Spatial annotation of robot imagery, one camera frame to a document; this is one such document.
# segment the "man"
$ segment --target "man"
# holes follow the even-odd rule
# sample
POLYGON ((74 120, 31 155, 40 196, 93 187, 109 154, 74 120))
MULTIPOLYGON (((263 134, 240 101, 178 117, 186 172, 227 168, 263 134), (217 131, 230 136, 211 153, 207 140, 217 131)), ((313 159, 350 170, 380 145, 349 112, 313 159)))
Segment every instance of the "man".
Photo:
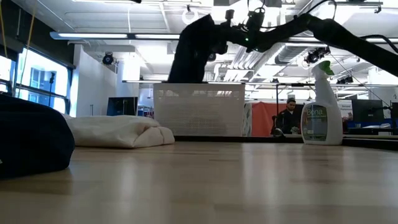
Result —
POLYGON ((292 134, 293 127, 300 127, 300 115, 294 113, 296 107, 296 101, 293 98, 289 98, 286 104, 286 110, 283 110, 278 114, 276 119, 276 128, 283 131, 284 134, 292 134))

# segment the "bottle label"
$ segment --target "bottle label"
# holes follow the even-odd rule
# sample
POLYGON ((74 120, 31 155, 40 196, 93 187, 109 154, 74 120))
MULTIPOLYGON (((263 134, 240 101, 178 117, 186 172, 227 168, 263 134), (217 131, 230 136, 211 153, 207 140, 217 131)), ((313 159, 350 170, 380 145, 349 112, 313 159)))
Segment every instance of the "bottle label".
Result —
POLYGON ((326 141, 328 113, 324 106, 310 105, 302 116, 303 136, 308 141, 326 141))

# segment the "orange curtain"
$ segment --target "orange curtain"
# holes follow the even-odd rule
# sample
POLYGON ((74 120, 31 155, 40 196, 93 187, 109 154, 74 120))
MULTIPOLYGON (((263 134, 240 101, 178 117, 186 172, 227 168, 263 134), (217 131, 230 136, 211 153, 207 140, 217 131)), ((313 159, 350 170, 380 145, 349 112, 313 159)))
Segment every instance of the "orange curtain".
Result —
MULTIPOLYGON (((268 137, 271 135, 272 116, 276 116, 276 103, 253 103, 252 105, 252 137, 268 137)), ((279 103, 279 112, 286 109, 285 103, 279 103)))

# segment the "cleaning spray bottle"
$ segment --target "cleaning spray bottle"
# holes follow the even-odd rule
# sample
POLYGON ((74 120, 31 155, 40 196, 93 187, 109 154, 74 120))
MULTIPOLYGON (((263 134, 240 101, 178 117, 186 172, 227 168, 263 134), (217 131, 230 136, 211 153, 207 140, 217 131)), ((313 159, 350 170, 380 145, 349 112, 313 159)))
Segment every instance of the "cleaning spray bottle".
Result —
POLYGON ((328 82, 334 75, 330 62, 324 61, 312 69, 315 77, 315 102, 304 106, 301 119, 305 144, 341 145, 343 123, 335 94, 328 82))

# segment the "office room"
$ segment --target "office room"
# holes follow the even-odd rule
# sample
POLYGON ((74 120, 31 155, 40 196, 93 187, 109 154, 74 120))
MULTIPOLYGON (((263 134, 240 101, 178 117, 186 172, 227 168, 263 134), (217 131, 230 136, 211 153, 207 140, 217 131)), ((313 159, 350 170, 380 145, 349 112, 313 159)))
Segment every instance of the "office room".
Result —
POLYGON ((3 223, 398 223, 396 0, 0 0, 3 223))

